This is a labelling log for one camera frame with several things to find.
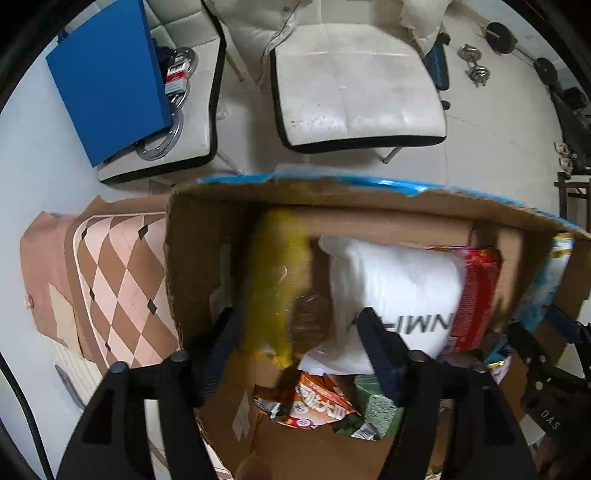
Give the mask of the blue wet wipes pack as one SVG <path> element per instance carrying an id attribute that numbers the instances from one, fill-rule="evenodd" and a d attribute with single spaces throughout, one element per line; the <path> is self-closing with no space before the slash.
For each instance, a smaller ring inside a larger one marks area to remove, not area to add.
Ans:
<path id="1" fill-rule="evenodd" d="M 536 273 L 512 317 L 533 333 L 544 319 L 569 263 L 575 240 L 568 233 L 557 234 L 542 266 Z"/>

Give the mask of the yellow silver scouring pad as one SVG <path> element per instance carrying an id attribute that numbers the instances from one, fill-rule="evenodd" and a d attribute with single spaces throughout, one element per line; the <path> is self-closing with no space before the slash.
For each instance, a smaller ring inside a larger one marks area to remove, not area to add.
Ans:
<path id="1" fill-rule="evenodd" d="M 311 247 L 301 219 L 287 209 L 267 211 L 256 223 L 239 294 L 242 348 L 266 354 L 286 369 L 293 361 L 290 322 L 310 281 Z"/>

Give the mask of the green snack packet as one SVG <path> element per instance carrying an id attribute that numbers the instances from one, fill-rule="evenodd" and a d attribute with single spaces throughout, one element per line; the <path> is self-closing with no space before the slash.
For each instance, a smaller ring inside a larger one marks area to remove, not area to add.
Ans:
<path id="1" fill-rule="evenodd" d="M 386 397 L 375 375 L 346 377 L 341 383 L 356 412 L 332 427 L 338 435 L 365 441 L 394 438 L 404 413 Z"/>

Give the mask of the white folded cloth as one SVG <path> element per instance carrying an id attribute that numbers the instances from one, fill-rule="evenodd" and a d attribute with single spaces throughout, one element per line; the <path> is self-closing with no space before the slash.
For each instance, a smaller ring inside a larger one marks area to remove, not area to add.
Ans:
<path id="1" fill-rule="evenodd" d="M 366 307 L 409 349 L 433 359 L 442 353 L 463 293 L 466 269 L 461 259 L 451 252 L 345 236 L 322 237 L 318 245 L 329 255 L 332 325 L 328 339 L 301 359 L 301 371 L 372 375 L 374 368 L 353 324 Z"/>

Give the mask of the red snack packet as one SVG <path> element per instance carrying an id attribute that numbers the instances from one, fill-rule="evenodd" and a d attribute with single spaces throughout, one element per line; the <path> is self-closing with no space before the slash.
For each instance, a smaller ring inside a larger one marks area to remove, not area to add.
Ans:
<path id="1" fill-rule="evenodd" d="M 454 316 L 445 353 L 478 349 L 491 317 L 491 308 L 502 268 L 496 248 L 431 246 L 431 250 L 452 252 L 464 263 L 463 293 Z"/>

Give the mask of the orange cartoon snack packet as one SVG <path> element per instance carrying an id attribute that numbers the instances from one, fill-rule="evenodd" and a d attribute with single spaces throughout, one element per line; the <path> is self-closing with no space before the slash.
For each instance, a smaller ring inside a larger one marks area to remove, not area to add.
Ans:
<path id="1" fill-rule="evenodd" d="M 252 403 L 274 423 L 291 429 L 315 430 L 356 414 L 331 378 L 297 369 L 284 371 L 274 387 L 256 386 Z"/>

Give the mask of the checkered printed tablecloth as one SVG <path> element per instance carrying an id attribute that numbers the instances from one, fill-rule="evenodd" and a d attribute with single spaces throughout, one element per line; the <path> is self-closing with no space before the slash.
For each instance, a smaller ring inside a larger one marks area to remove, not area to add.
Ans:
<path id="1" fill-rule="evenodd" d="M 162 362 L 179 347 L 166 295 L 167 196 L 40 213 L 20 239 L 26 304 L 37 330 L 100 371 Z"/>

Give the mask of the open cardboard box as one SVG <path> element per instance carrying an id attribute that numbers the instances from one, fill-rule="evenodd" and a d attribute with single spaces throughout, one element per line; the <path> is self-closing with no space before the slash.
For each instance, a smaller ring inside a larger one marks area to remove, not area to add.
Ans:
<path id="1" fill-rule="evenodd" d="M 249 234 L 267 211 L 297 216 L 310 243 L 301 293 L 318 295 L 314 328 L 297 337 L 308 347 L 325 339 L 329 347 L 358 345 L 346 329 L 356 312 L 371 306 L 413 339 L 438 329 L 433 313 L 412 312 L 408 299 L 381 271 L 363 282 L 335 280 L 321 237 L 352 237 L 382 245 L 494 247 L 503 264 L 489 316 L 504 324 L 517 307 L 551 239 L 567 232 L 575 241 L 557 291 L 557 303 L 579 312 L 590 289 L 590 236 L 554 215 L 481 193 L 368 177 L 296 179 L 280 176 L 205 179 L 176 190 L 167 205 L 166 287 L 170 312 L 183 343 L 202 335 L 221 303 L 222 275 L 245 269 Z M 339 438 L 327 429 L 290 432 L 245 410 L 240 400 L 279 372 L 269 360 L 235 353 L 217 394 L 199 411 L 205 437 L 224 467 L 236 473 L 250 454 L 259 455 L 278 479 L 373 479 L 388 443 Z"/>

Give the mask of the chrome dumbbell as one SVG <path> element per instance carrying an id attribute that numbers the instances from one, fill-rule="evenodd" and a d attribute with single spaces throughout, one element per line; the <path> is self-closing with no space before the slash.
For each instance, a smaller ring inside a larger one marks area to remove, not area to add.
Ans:
<path id="1" fill-rule="evenodd" d="M 490 70 L 480 64 L 482 52 L 475 46 L 465 44 L 458 50 L 458 56 L 468 65 L 466 74 L 476 87 L 485 87 L 490 79 Z"/>

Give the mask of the black barbell on floor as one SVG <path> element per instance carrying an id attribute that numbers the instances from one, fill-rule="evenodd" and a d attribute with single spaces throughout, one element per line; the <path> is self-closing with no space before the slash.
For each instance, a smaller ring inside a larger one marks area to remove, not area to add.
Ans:
<path id="1" fill-rule="evenodd" d="M 518 52 L 530 60 L 538 77 L 546 86 L 558 83 L 558 73 L 554 64 L 547 58 L 535 58 L 521 47 L 515 34 L 500 22 L 489 22 L 481 26 L 481 33 L 491 49 L 498 55 L 510 55 Z"/>

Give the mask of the blue folded mat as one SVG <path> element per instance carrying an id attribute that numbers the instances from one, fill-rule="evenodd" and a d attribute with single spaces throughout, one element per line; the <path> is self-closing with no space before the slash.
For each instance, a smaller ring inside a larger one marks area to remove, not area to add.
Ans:
<path id="1" fill-rule="evenodd" d="M 110 4 L 46 61 L 91 166 L 170 125 L 141 1 Z"/>

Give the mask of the small white leather chair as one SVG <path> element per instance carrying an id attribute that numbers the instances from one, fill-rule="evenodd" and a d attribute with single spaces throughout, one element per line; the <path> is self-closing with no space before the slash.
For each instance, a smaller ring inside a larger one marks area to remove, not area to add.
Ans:
<path id="1" fill-rule="evenodd" d="M 166 93 L 172 125 L 99 165 L 98 179 L 119 184 L 199 168 L 216 158 L 239 173 L 218 148 L 218 101 L 228 43 L 211 2 L 146 1 L 144 10 L 156 45 L 172 50 Z"/>

